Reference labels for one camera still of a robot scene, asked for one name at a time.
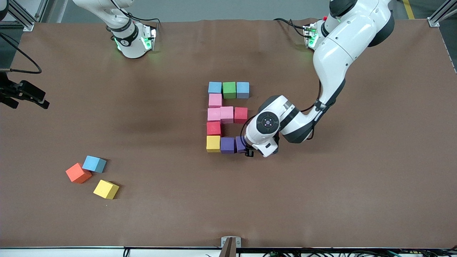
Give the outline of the green foam cube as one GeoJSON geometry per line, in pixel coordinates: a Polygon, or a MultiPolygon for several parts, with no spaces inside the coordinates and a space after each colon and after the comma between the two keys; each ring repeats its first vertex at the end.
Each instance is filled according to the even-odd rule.
{"type": "Polygon", "coordinates": [[[222,97],[224,99],[237,98],[236,83],[234,81],[222,83],[222,97]]]}

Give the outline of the orange foam cube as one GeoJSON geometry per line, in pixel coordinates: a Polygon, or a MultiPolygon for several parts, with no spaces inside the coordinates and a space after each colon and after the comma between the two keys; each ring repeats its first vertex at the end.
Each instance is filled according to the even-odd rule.
{"type": "Polygon", "coordinates": [[[82,164],[76,163],[72,167],[66,170],[67,177],[70,182],[82,184],[92,177],[92,173],[86,169],[83,169],[82,164]]]}

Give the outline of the brown table mat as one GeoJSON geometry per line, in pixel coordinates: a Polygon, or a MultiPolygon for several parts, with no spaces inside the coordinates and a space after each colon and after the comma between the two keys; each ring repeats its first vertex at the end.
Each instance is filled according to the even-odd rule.
{"type": "Polygon", "coordinates": [[[254,114],[318,94],[313,54],[275,21],[162,23],[130,60],[103,24],[37,24],[10,74],[44,110],[0,106],[0,247],[448,248],[457,245],[457,74],[438,28],[398,20],[349,68],[310,141],[268,158],[207,153],[209,81],[248,81],[254,114]],[[82,184],[66,170],[107,161],[82,184]],[[105,180],[113,200],[93,193],[105,180]]]}

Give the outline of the aluminium frame post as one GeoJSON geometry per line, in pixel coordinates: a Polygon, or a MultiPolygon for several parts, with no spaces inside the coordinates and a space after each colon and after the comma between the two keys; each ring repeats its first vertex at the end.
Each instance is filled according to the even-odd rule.
{"type": "Polygon", "coordinates": [[[0,26],[33,31],[50,0],[0,0],[0,26]]]}
{"type": "Polygon", "coordinates": [[[430,27],[439,27],[443,21],[457,14],[457,0],[445,0],[444,3],[430,16],[427,21],[430,27]]]}

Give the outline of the yellow foam cube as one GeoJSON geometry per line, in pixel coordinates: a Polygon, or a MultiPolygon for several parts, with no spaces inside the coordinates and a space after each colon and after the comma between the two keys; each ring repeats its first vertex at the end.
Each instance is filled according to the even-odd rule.
{"type": "Polygon", "coordinates": [[[113,200],[119,188],[120,187],[116,184],[105,180],[100,180],[93,193],[103,197],[106,200],[113,200]]]}
{"type": "Polygon", "coordinates": [[[206,140],[206,150],[208,153],[220,153],[221,152],[221,136],[219,135],[208,135],[206,140]]]}

